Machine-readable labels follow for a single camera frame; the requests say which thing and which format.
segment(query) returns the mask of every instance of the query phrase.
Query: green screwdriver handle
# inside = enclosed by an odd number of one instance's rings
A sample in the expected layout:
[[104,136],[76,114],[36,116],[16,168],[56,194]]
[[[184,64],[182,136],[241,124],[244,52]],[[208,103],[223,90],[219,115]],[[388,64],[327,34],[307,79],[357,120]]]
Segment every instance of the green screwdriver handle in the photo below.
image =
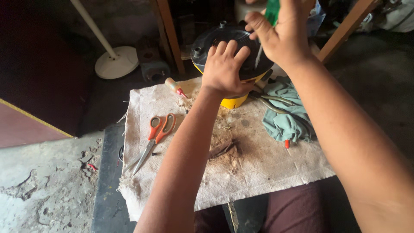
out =
[[280,2],[279,0],[268,0],[266,4],[265,18],[272,26],[276,25],[279,16]]

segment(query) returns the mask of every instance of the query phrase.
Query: forearm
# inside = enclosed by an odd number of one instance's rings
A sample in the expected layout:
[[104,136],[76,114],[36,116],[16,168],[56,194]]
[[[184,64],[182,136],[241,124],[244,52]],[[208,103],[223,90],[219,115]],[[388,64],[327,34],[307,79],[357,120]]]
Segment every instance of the forearm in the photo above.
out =
[[143,232],[194,230],[194,202],[221,100],[218,93],[201,89],[168,146],[136,232],[142,226]]
[[392,141],[322,64],[309,60],[287,74],[351,202],[355,197],[361,202],[406,201],[413,194],[411,170]]

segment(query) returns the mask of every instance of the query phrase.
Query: orange scissors handle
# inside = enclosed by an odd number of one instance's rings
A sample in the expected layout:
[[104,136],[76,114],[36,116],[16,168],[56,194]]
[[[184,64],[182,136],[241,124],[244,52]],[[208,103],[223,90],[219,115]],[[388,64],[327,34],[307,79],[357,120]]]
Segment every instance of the orange scissors handle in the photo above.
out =
[[162,126],[161,132],[155,138],[155,143],[158,143],[165,135],[171,133],[176,125],[176,116],[173,113],[168,113],[165,118],[164,126]]
[[149,133],[148,140],[151,140],[155,137],[155,133],[156,133],[157,129],[161,126],[161,124],[162,124],[161,118],[159,118],[157,116],[151,118],[151,120],[149,121],[149,127],[151,129],[151,132]]

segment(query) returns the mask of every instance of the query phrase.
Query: scissors blade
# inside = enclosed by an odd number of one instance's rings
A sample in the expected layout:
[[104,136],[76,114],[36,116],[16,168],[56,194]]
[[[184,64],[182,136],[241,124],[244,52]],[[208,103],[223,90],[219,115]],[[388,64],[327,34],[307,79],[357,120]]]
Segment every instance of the scissors blade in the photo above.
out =
[[125,168],[125,171],[130,169],[140,158],[142,157],[144,151],[140,152],[140,154]]
[[135,166],[134,172],[132,175],[135,175],[135,173],[137,173],[137,171],[140,169],[141,164],[144,162],[145,158],[149,155],[149,151],[152,149],[152,147],[155,145],[155,140],[151,139],[147,145],[147,147],[145,148],[140,161],[138,162],[138,164]]

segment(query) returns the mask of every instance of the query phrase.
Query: white cloth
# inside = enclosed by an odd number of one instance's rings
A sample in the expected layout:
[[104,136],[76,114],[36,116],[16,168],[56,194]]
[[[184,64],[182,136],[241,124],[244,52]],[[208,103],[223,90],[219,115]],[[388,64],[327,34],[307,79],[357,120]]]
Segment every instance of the white cloth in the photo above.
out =
[[[131,221],[137,221],[144,209],[165,151],[200,90],[201,78],[183,81],[180,85],[188,100],[164,84],[130,92],[124,169],[148,144],[149,120],[170,112],[177,116],[172,133],[154,146],[154,152],[159,155],[149,155],[133,177],[132,169],[122,172],[119,191],[126,200]],[[261,122],[265,110],[262,103],[249,99],[236,109],[220,107],[212,148],[235,138],[237,149],[207,163],[194,211],[335,175],[318,142],[291,143],[290,149],[285,149],[284,143],[271,138]]]

